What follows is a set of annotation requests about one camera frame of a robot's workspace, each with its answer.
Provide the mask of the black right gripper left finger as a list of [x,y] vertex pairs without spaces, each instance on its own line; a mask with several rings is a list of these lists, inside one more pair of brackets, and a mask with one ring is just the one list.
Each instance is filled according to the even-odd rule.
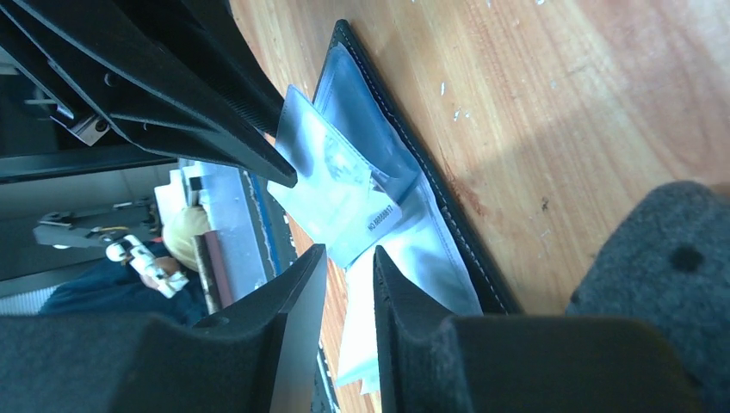
[[3,317],[4,412],[308,412],[326,251],[184,327],[154,314]]

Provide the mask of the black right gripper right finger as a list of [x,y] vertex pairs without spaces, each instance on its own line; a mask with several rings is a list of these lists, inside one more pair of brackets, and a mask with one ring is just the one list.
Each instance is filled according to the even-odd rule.
[[701,412],[670,343],[629,318],[459,316],[374,253],[385,412]]

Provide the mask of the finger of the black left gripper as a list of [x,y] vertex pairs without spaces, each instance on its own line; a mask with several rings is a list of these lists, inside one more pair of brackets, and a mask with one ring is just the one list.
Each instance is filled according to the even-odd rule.
[[159,156],[297,182],[268,141],[282,95],[226,1],[4,1],[1,47],[72,133],[99,120]]

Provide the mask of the black card holder wallet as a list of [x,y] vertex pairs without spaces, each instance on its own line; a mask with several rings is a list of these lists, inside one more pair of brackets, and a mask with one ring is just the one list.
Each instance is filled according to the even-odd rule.
[[350,266],[335,263],[348,289],[337,385],[358,382],[364,394],[380,388],[373,309],[377,247],[408,280],[456,314],[522,310],[348,21],[336,22],[315,95],[306,98],[370,163],[403,213]]

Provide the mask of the white credit card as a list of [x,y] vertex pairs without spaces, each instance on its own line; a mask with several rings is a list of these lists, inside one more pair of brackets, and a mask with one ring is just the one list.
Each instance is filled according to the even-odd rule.
[[338,266],[350,266],[402,218],[370,163],[294,86],[275,148],[294,167],[297,182],[292,188],[269,182],[268,192]]

